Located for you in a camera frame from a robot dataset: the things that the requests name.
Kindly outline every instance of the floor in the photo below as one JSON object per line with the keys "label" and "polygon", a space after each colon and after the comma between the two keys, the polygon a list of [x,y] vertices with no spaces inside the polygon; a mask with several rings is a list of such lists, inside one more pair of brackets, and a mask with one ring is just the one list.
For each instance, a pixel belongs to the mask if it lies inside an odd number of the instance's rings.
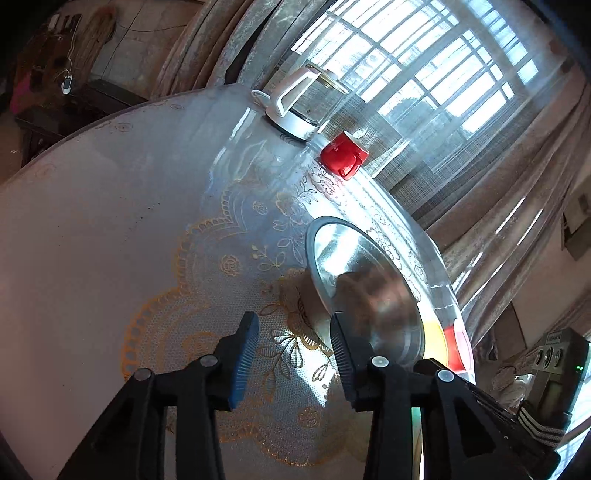
{"label": "floor", "polygon": [[0,115],[0,184],[21,168],[21,129],[9,111]]}

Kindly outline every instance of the power cord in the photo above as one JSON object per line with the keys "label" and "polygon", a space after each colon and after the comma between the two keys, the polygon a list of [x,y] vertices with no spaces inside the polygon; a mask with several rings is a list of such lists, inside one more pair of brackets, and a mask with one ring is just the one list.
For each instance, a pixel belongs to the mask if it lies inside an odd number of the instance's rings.
{"label": "power cord", "polygon": [[60,73],[58,73],[56,76],[54,76],[53,77],[54,82],[62,73],[66,72],[66,76],[68,76],[70,74],[70,71],[72,69],[72,58],[70,57],[70,55],[72,54],[72,51],[74,50],[74,38],[76,37],[76,31],[78,30],[78,25],[80,25],[81,20],[82,20],[82,18],[79,18],[78,22],[76,23],[76,26],[74,27],[74,33],[72,34],[72,41],[70,43],[70,50],[68,50],[67,59],[68,59],[68,62],[70,62],[70,67],[63,69]]}

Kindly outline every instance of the screw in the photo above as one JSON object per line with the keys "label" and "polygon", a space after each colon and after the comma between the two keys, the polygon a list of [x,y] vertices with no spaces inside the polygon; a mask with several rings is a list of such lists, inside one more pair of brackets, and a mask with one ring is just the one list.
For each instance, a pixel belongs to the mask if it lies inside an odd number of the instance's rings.
{"label": "screw", "polygon": [[140,368],[139,370],[135,371],[134,378],[138,382],[143,382],[144,380],[149,379],[151,375],[152,371],[149,368]]}
{"label": "screw", "polygon": [[387,367],[388,364],[390,363],[386,357],[380,356],[380,355],[373,357],[371,359],[371,362],[372,362],[373,366],[378,367],[378,368]]}
{"label": "screw", "polygon": [[201,357],[199,363],[204,367],[213,367],[217,363],[217,358],[215,358],[213,355],[205,355]]}
{"label": "screw", "polygon": [[440,370],[437,372],[437,376],[442,382],[451,382],[453,380],[453,374],[449,370]]}

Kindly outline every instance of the black device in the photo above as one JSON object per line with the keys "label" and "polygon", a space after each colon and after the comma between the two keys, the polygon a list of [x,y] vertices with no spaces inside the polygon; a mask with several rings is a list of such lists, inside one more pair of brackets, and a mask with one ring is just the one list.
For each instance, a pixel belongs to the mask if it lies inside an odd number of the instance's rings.
{"label": "black device", "polygon": [[[345,397],[356,411],[374,412],[364,480],[413,477],[412,407],[421,408],[425,480],[545,480],[558,465],[552,448],[436,360],[407,372],[376,356],[343,313],[331,318],[330,336]],[[215,410],[242,399],[257,339],[258,318],[246,312],[213,355],[166,374],[138,370],[58,480],[162,480],[168,406],[177,406],[177,479],[224,480]]]}
{"label": "black device", "polygon": [[544,336],[534,360],[535,378],[517,414],[538,442],[556,447],[566,433],[588,356],[588,341],[571,328]]}
{"label": "black device", "polygon": [[374,412],[364,480],[411,478],[411,407],[421,408],[426,480],[542,480],[554,472],[559,455],[475,385],[434,359],[407,372],[354,332],[345,314],[332,317],[345,397],[356,411]]}
{"label": "black device", "polygon": [[259,321],[246,312],[238,330],[182,370],[156,375],[141,368],[119,390],[74,451],[58,480],[164,478],[166,411],[177,407],[177,480],[223,480],[215,410],[242,400]]}

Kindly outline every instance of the electric kettle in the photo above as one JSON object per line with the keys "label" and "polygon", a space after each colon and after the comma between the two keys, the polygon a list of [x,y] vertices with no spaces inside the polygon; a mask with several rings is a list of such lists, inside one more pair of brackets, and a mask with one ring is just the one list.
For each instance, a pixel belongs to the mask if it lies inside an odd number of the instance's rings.
{"label": "electric kettle", "polygon": [[270,95],[253,90],[252,96],[279,130],[309,141],[348,93],[333,72],[308,62],[280,81]]}

